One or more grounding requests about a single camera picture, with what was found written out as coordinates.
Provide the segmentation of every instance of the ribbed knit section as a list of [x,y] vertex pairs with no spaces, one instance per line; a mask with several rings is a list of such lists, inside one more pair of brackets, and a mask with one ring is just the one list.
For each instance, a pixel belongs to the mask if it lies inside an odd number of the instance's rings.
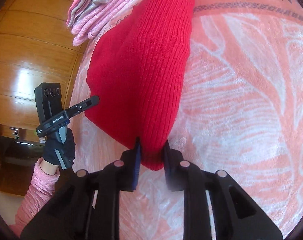
[[101,101],[85,115],[128,148],[139,136],[142,164],[152,170],[163,167],[161,149],[178,111],[193,6],[143,0],[101,37],[90,62],[87,83]]

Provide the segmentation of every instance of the wooden floor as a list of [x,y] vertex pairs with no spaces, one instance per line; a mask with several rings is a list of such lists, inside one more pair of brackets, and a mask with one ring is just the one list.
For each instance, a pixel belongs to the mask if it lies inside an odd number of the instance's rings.
[[73,47],[65,22],[73,0],[7,0],[0,10],[0,125],[34,130],[34,89],[59,82],[69,106],[86,45]]

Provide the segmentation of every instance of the stack of folded clothes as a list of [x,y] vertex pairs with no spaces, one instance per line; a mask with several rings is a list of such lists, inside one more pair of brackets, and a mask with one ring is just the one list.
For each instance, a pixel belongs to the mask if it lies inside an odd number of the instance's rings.
[[75,0],[68,11],[66,26],[75,35],[73,45],[79,46],[95,38],[104,25],[130,0]]

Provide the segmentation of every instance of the gloved hand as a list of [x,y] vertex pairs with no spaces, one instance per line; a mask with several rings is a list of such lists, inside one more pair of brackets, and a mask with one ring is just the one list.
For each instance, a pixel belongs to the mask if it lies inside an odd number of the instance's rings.
[[66,133],[66,141],[64,144],[58,142],[55,139],[48,139],[45,142],[44,146],[44,154],[43,158],[45,161],[53,164],[53,165],[59,165],[59,160],[56,155],[56,150],[62,150],[64,156],[68,158],[69,160],[73,161],[75,159],[75,142],[74,142],[74,135],[72,134],[71,129],[67,128]]

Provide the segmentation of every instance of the metal screw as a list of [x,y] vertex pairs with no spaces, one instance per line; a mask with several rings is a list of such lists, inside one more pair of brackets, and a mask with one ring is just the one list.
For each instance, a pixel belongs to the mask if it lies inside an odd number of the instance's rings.
[[189,161],[181,161],[181,162],[180,162],[180,166],[182,166],[182,167],[184,167],[184,168],[189,167],[189,165],[190,165]]
[[86,170],[79,170],[79,171],[76,172],[76,175],[78,177],[84,177],[84,176],[87,175],[87,171]]
[[116,160],[116,161],[114,162],[114,165],[115,165],[116,167],[121,167],[121,166],[124,165],[124,162],[123,162],[122,160]]
[[218,175],[219,177],[224,178],[224,177],[227,176],[227,172],[225,172],[224,170],[219,170],[219,171],[217,171],[217,175]]

